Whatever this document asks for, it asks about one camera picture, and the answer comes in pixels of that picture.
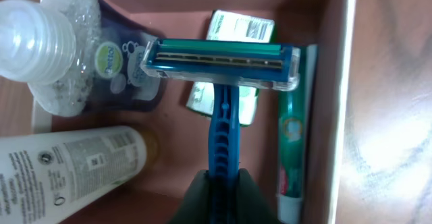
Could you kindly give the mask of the white green labelled packet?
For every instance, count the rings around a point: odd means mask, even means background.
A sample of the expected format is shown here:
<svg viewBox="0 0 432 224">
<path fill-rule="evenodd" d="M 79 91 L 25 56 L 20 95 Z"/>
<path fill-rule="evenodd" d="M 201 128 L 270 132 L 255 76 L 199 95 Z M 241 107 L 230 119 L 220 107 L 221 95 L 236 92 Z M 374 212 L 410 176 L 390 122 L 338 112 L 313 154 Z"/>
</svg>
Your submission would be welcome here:
<svg viewBox="0 0 432 224">
<path fill-rule="evenodd" d="M 213 12 L 208 40 L 226 40 L 239 42 L 270 43 L 275 22 L 273 20 L 243 15 L 230 11 Z M 239 120 L 242 126 L 249 126 L 254 121 L 259 90 L 249 86 L 239 87 Z M 206 117 L 212 116 L 214 107 L 214 88 L 212 83 L 195 82 L 186 107 Z"/>
</svg>

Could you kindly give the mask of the red green toothpaste tube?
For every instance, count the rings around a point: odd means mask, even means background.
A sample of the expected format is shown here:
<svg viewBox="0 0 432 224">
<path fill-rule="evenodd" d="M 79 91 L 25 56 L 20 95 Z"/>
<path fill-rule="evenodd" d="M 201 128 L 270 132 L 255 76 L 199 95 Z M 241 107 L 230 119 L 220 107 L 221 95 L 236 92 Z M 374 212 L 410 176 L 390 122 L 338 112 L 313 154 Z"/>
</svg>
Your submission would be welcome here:
<svg viewBox="0 0 432 224">
<path fill-rule="evenodd" d="M 288 224 L 301 220 L 304 158 L 318 46 L 309 45 L 300 51 L 298 86 L 279 94 L 277 216 Z"/>
</svg>

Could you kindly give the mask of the blue disposable razor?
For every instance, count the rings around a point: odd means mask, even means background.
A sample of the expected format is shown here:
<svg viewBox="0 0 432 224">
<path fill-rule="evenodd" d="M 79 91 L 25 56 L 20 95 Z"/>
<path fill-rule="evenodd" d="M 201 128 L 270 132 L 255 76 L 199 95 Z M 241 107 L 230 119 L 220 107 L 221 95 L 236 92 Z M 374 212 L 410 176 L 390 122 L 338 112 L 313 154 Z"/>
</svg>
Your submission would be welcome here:
<svg viewBox="0 0 432 224">
<path fill-rule="evenodd" d="M 234 223 L 240 158 L 240 86 L 292 91 L 301 49 L 275 43 L 157 39 L 144 47 L 142 70 L 151 77 L 210 82 L 214 105 L 208 153 L 211 223 Z"/>
</svg>

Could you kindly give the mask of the white lotion tube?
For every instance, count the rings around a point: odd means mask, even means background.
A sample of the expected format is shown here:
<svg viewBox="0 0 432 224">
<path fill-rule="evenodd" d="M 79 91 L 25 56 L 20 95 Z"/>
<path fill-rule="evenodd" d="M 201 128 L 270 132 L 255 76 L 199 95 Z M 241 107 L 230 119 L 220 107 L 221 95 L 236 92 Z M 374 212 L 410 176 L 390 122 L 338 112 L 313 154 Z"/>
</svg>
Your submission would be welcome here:
<svg viewBox="0 0 432 224">
<path fill-rule="evenodd" d="M 1 138 L 1 222 L 60 223 L 150 167 L 148 131 L 113 126 Z"/>
</svg>

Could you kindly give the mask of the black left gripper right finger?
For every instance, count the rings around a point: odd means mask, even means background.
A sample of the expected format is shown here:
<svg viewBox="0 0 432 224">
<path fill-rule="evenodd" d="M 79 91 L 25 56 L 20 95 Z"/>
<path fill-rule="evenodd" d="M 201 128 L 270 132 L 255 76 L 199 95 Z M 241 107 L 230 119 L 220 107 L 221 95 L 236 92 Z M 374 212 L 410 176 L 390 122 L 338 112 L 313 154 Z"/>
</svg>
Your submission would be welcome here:
<svg viewBox="0 0 432 224">
<path fill-rule="evenodd" d="M 236 223 L 280 224 L 259 187 L 246 169 L 238 171 L 236 184 Z"/>
</svg>

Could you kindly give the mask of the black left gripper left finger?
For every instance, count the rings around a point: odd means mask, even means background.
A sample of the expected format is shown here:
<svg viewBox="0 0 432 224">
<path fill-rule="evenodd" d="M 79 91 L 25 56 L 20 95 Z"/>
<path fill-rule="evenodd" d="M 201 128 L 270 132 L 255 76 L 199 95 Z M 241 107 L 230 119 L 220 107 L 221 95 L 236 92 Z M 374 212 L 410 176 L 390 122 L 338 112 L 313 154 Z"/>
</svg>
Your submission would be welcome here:
<svg viewBox="0 0 432 224">
<path fill-rule="evenodd" d="M 207 224 L 209 222 L 210 181 L 207 170 L 200 170 L 184 194 L 183 201 L 169 224 Z"/>
</svg>

